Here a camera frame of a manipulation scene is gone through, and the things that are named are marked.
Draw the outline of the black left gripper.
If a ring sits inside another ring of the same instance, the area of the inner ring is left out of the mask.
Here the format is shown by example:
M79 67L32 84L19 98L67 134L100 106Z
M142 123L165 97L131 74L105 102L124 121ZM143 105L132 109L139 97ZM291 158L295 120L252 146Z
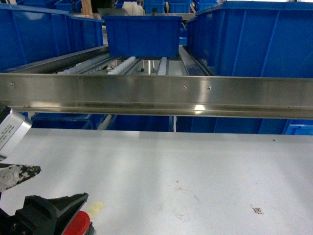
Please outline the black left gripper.
M19 185L41 172L40 166L22 164L0 165L0 192ZM87 193L45 199L25 197L23 207L14 215L0 211L2 235L63 235L88 199Z

